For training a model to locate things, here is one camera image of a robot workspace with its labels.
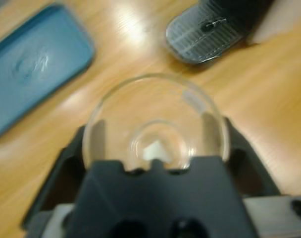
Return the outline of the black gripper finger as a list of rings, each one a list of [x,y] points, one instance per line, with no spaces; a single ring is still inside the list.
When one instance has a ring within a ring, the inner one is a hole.
[[[225,117],[225,132],[212,114],[203,114],[203,152],[219,156],[243,197],[278,196],[281,192],[244,135]]]
[[[67,147],[61,150],[23,219],[24,226],[30,225],[41,212],[52,211],[58,204],[74,201],[87,173],[97,176],[99,171],[107,169],[106,160],[96,160],[90,168],[85,168],[82,155],[84,130],[80,127]]]

